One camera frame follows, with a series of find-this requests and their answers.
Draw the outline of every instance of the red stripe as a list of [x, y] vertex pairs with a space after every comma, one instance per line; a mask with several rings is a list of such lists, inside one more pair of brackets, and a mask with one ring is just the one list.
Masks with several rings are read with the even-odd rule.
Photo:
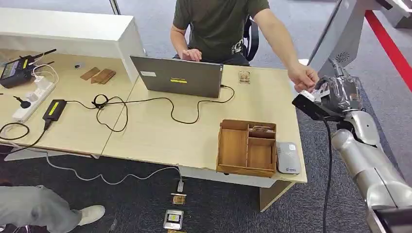
[[391, 59], [400, 76], [412, 91], [412, 67], [399, 51], [398, 47], [379, 22], [376, 15], [372, 11], [368, 10], [365, 13], [365, 17], [389, 59]]

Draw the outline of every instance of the man's arm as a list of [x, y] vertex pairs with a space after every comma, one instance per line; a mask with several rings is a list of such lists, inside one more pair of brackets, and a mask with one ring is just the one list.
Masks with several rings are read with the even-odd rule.
[[188, 49], [188, 43], [185, 38], [186, 30], [181, 30], [172, 25], [170, 30], [170, 40], [180, 58], [182, 58], [182, 51]]
[[291, 35], [285, 25], [270, 9], [259, 11], [254, 21], [262, 30], [273, 51], [288, 69], [289, 78], [295, 83], [295, 89], [311, 91], [319, 77], [315, 70], [299, 63]]
[[202, 59], [202, 52], [197, 49], [188, 50], [188, 43], [185, 38], [186, 30], [178, 29], [172, 25], [170, 30], [170, 40], [179, 55], [180, 59], [199, 62]]

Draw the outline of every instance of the laptop lid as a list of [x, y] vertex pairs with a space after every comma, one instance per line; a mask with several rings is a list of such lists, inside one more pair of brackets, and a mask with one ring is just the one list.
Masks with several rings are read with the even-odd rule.
[[218, 98], [223, 64], [130, 56], [146, 88]]

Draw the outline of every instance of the box compartment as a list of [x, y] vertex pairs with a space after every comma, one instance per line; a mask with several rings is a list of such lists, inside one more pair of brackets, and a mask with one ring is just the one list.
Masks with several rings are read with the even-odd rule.
[[276, 171], [276, 124], [223, 120], [219, 131], [216, 170], [272, 177]]

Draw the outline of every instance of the metal pole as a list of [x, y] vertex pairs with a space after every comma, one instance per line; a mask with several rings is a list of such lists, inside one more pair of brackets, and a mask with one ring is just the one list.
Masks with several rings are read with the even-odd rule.
[[117, 4], [117, 0], [109, 0], [109, 1], [110, 1], [110, 5], [112, 6], [113, 13], [115, 15], [121, 15], [119, 5]]

